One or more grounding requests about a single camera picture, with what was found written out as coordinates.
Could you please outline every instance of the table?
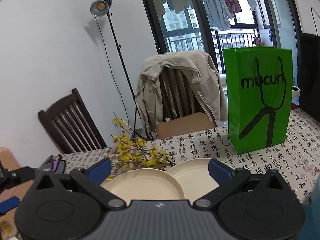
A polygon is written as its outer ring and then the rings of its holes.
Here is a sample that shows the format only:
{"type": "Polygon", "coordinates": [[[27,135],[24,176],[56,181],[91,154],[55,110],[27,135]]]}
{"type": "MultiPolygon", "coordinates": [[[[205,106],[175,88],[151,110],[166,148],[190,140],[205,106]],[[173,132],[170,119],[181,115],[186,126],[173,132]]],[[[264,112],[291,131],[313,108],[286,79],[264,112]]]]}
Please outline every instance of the table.
{"type": "MultiPolygon", "coordinates": [[[[176,164],[196,158],[217,158],[234,168],[243,167],[251,173],[264,174],[277,169],[291,187],[298,200],[311,204],[311,192],[316,185],[320,164],[320,124],[301,109],[292,110],[284,143],[263,150],[237,155],[228,136],[228,127],[159,139],[148,142],[174,156],[176,164]]],[[[114,155],[115,149],[102,149],[63,155],[66,172],[76,166],[88,168],[105,155],[114,155]]],[[[112,173],[121,170],[112,163],[112,173]]]]}

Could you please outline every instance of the dark wooden chair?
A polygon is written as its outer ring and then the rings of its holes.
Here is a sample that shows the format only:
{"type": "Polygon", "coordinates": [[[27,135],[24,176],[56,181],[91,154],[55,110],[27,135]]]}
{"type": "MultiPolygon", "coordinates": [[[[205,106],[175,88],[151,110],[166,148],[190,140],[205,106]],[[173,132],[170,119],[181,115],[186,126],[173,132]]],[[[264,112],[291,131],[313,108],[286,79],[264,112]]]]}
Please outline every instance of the dark wooden chair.
{"type": "Polygon", "coordinates": [[[76,88],[47,111],[41,110],[38,117],[64,154],[107,147],[76,88]]]}

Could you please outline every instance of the chair backrest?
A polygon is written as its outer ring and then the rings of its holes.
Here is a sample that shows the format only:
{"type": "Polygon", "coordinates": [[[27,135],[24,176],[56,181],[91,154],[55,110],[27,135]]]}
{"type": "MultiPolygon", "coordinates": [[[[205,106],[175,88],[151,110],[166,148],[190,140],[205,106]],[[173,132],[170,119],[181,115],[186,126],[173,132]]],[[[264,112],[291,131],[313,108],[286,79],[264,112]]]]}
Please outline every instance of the chair backrest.
{"type": "Polygon", "coordinates": [[[47,111],[41,110],[38,117],[65,154],[107,147],[76,88],[47,111]]]}
{"type": "Polygon", "coordinates": [[[164,121],[204,113],[186,76],[180,69],[164,67],[159,76],[164,121]]]}

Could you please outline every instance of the blue garment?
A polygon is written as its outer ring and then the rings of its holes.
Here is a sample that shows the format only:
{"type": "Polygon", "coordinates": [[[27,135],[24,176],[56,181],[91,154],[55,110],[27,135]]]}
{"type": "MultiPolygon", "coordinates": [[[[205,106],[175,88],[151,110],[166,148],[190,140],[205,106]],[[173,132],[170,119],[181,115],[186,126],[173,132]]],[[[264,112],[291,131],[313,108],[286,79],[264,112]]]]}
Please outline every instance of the blue garment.
{"type": "Polygon", "coordinates": [[[271,26],[269,26],[269,40],[270,40],[271,42],[273,42],[273,36],[272,36],[271,26]]]}
{"type": "Polygon", "coordinates": [[[210,27],[216,30],[230,30],[228,18],[232,18],[225,0],[203,0],[210,27]]]}

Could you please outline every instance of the beige plate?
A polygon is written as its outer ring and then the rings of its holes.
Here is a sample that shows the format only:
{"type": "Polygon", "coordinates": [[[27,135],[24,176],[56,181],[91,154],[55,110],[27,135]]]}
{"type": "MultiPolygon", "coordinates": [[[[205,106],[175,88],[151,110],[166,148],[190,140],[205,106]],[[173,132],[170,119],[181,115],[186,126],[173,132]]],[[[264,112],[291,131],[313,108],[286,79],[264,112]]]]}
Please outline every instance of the beige plate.
{"type": "Polygon", "coordinates": [[[184,199],[180,184],[168,173],[156,169],[128,171],[114,178],[104,188],[130,204],[132,199],[184,199]]]}
{"type": "Polygon", "coordinates": [[[106,179],[104,182],[101,183],[100,186],[103,187],[103,188],[105,188],[106,185],[107,185],[110,181],[112,181],[112,179],[106,179]]]}
{"type": "Polygon", "coordinates": [[[193,204],[195,200],[219,187],[209,175],[210,159],[193,159],[179,163],[167,170],[181,185],[185,198],[193,204]]]}

